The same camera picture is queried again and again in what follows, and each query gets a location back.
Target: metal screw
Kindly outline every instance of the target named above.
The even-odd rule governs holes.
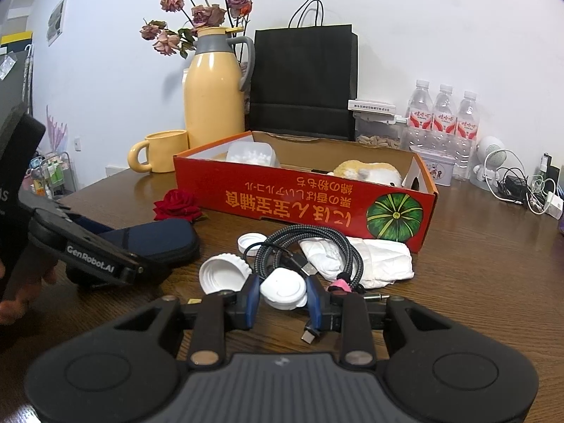
[[[200,350],[190,356],[190,360],[197,366],[210,366],[219,361],[219,355],[212,350]]]
[[[349,351],[345,355],[345,361],[353,366],[365,366],[370,364],[372,360],[373,356],[369,352],[363,350]]]

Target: white wall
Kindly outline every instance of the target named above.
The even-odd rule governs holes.
[[[104,177],[106,165],[125,166],[128,149],[144,135],[183,127],[180,56],[164,57],[139,37],[143,18],[178,14],[159,0],[68,0],[64,31],[50,47],[46,20],[60,0],[36,0],[36,117],[49,104],[67,122],[81,184]],[[304,0],[253,0],[252,29],[285,26]],[[526,169],[543,152],[564,163],[564,2],[562,0],[323,0],[328,24],[354,25],[359,35],[359,97],[405,110],[415,80],[478,93],[481,134],[516,150]]]

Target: thermos handle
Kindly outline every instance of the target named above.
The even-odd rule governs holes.
[[[255,69],[255,44],[248,36],[237,36],[236,38],[227,39],[227,44],[230,46],[242,43],[245,43],[249,50],[249,60],[247,61],[245,76],[241,78],[241,82],[239,83],[239,90],[244,92],[250,86],[250,80],[253,77],[253,70]]]

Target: mug handle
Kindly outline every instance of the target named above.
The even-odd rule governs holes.
[[[148,147],[149,142],[145,140],[134,144],[129,150],[128,164],[133,171],[136,171],[137,173],[147,173],[153,169],[153,167],[151,167],[151,164],[149,164],[148,162],[146,164],[139,163],[139,153],[143,148]]]

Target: red and white label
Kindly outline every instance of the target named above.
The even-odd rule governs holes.
[[[456,123],[457,136],[468,138],[468,140],[475,140],[478,133],[478,125],[474,121],[461,121]]]
[[[410,109],[410,117],[409,119],[407,119],[407,125],[409,127],[417,127],[417,128],[431,130],[432,122],[433,122],[432,112]]]
[[[456,116],[441,112],[433,115],[433,130],[454,135],[456,128]]]

